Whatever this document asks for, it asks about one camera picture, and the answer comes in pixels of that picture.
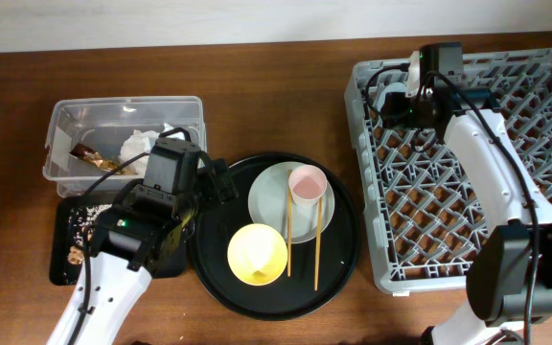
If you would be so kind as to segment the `blue cup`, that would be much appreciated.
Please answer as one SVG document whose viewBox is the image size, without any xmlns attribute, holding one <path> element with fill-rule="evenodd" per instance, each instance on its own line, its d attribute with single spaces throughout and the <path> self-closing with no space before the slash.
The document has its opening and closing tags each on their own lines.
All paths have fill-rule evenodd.
<svg viewBox="0 0 552 345">
<path fill-rule="evenodd" d="M 392 82 L 386 85 L 379 93 L 373 102 L 376 110 L 381 111 L 385 104 L 386 96 L 391 93 L 407 93 L 407 86 L 403 82 Z"/>
</svg>

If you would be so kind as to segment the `food scraps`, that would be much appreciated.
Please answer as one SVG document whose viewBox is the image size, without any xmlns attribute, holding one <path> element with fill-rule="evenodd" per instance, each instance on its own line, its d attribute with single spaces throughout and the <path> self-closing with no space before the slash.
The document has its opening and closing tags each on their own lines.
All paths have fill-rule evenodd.
<svg viewBox="0 0 552 345">
<path fill-rule="evenodd" d="M 69 239 L 71 241 L 67 262 L 71 265 L 80 265 L 84 261 L 83 241 L 84 232 L 88 231 L 87 238 L 90 240 L 94 232 L 93 225 L 97 217 L 111 207 L 110 204 L 95 206 L 78 206 L 72 209 L 69 222 Z"/>
</svg>

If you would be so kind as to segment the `white napkin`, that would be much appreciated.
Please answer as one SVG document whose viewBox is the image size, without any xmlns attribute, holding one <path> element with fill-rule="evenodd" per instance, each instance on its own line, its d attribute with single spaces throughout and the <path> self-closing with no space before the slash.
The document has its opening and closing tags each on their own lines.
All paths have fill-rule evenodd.
<svg viewBox="0 0 552 345">
<path fill-rule="evenodd" d="M 140 131 L 134 129 L 131 136 L 123 142 L 120 148 L 119 161 L 125 163 L 140 153 L 150 152 L 159 135 L 160 132 L 155 130 Z M 136 174 L 144 174 L 148 166 L 148 161 L 149 158 L 144 156 L 131 163 L 129 167 L 134 170 Z"/>
</svg>

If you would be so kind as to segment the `gold foil wrapper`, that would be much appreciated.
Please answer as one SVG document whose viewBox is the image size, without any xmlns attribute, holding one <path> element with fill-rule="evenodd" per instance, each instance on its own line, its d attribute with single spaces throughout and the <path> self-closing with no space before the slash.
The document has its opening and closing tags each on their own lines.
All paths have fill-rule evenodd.
<svg viewBox="0 0 552 345">
<path fill-rule="evenodd" d="M 92 166 L 95 166 L 96 168 L 105 172 L 111 172 L 116 168 L 119 168 L 123 164 L 123 161 L 121 161 L 118 158 L 106 159 L 102 157 L 102 155 L 99 152 L 89 148 L 84 144 L 76 144 L 70 150 L 70 154 L 76 157 L 77 159 L 85 163 L 88 163 Z"/>
</svg>

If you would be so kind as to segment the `yellow bowl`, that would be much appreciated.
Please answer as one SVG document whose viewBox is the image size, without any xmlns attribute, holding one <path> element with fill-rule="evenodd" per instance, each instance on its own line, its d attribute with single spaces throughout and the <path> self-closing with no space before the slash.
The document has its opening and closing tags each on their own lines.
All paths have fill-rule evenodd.
<svg viewBox="0 0 552 345">
<path fill-rule="evenodd" d="M 288 247 L 273 227 L 260 223 L 239 229 L 227 247 L 227 263 L 243 283 L 266 286 L 275 282 L 287 269 Z"/>
</svg>

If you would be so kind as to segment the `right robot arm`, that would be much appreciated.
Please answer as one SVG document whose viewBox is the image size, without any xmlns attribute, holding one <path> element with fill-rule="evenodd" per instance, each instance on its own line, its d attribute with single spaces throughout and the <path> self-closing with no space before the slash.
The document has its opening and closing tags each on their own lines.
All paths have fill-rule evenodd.
<svg viewBox="0 0 552 345">
<path fill-rule="evenodd" d="M 466 302 L 427 328 L 424 344 L 488 344 L 552 317 L 552 204 L 508 136 L 493 93 L 439 87 L 429 96 L 383 91 L 372 107 L 385 127 L 432 128 L 456 156 L 490 237 L 466 274 Z"/>
</svg>

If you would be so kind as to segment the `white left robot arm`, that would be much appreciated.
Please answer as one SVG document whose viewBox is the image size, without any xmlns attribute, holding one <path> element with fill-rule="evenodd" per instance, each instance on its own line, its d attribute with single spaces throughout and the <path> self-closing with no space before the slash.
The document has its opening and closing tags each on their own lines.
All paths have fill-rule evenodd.
<svg viewBox="0 0 552 345">
<path fill-rule="evenodd" d="M 51 344 L 110 344 L 127 315 L 158 278 L 180 275 L 187 242 L 203 212 L 236 197 L 224 160 L 181 169 L 187 188 L 162 200 L 143 198 L 144 179 L 129 181 L 71 245 L 82 254 L 74 292 L 51 333 Z"/>
</svg>

